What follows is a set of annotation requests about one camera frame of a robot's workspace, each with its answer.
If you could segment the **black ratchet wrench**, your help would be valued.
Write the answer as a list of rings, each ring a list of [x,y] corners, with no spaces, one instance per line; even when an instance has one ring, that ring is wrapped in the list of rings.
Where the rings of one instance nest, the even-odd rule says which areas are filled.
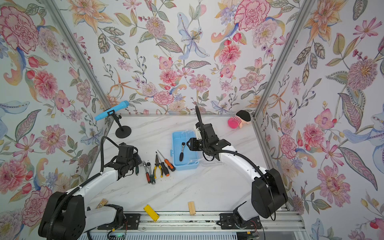
[[[179,161],[180,162],[182,162],[183,159],[184,159],[184,149],[185,149],[185,146],[186,146],[186,143],[182,142],[182,149],[181,149],[181,152],[180,152],[180,155],[179,155]]]

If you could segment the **blue plastic tool box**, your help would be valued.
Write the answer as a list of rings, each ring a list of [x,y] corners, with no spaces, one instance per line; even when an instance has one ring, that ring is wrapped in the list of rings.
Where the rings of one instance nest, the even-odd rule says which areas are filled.
[[[170,155],[177,171],[196,169],[199,165],[208,167],[209,164],[203,158],[202,152],[194,152],[189,149],[187,142],[195,138],[194,131],[178,131],[172,133],[172,149]]]

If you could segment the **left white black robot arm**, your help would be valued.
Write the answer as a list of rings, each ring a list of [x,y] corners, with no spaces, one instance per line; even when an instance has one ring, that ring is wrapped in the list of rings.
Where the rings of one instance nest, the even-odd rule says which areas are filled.
[[[106,225],[119,228],[126,221],[121,206],[107,204],[91,209],[90,201],[102,190],[128,175],[142,160],[138,148],[121,143],[119,152],[101,170],[66,192],[53,193],[47,202],[38,234],[47,240],[77,240],[83,233]]]

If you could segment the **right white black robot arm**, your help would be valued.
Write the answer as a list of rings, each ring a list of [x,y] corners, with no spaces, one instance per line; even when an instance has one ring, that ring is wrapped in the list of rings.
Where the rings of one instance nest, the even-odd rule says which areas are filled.
[[[219,139],[212,124],[204,124],[199,107],[195,107],[198,123],[196,137],[187,142],[189,150],[202,152],[229,165],[251,184],[251,197],[233,210],[232,224],[240,228],[256,217],[275,217],[276,211],[288,201],[288,195],[278,170],[256,165],[251,159],[239,153],[230,142]]]

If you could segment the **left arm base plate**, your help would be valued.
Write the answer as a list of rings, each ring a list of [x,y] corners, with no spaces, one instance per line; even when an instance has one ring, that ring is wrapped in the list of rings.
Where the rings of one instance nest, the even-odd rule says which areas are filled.
[[[110,224],[105,224],[97,227],[97,230],[138,230],[141,214],[124,214]]]

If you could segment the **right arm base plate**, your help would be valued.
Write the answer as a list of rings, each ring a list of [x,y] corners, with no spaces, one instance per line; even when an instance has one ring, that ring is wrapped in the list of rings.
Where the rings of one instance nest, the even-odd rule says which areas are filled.
[[[216,224],[220,226],[222,230],[261,230],[263,228],[259,217],[245,221],[234,213],[219,214],[219,220]]]

